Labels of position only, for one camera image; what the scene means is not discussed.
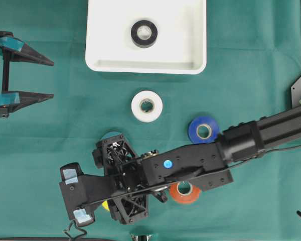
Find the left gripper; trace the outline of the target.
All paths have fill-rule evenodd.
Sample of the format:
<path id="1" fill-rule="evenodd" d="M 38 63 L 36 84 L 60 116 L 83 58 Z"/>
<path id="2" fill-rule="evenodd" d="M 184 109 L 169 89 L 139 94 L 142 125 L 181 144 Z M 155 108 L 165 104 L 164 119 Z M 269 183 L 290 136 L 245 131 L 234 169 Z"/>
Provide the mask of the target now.
<path id="1" fill-rule="evenodd" d="M 0 118 L 7 118 L 10 113 L 54 97 L 53 94 L 9 91 L 10 62 L 54 66 L 52 60 L 25 42 L 13 38 L 11 32 L 0 31 Z"/>

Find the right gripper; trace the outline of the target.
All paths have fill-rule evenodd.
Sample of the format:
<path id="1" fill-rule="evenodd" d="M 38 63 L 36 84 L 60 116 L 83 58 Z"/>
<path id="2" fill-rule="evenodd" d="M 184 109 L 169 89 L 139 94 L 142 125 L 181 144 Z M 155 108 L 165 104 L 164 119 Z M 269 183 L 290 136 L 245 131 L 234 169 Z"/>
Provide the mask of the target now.
<path id="1" fill-rule="evenodd" d="M 140 162 L 143 157 L 156 154 L 157 150 L 138 156 L 123 134 L 100 140 L 92 152 L 97 168 L 103 168 L 105 176 L 115 178 L 115 195 L 120 195 L 121 191 L 131 193 L 147 188 Z M 112 219 L 121 224 L 132 224 L 148 217 L 148 195 L 165 203 L 168 200 L 165 189 L 162 187 L 107 200 Z"/>

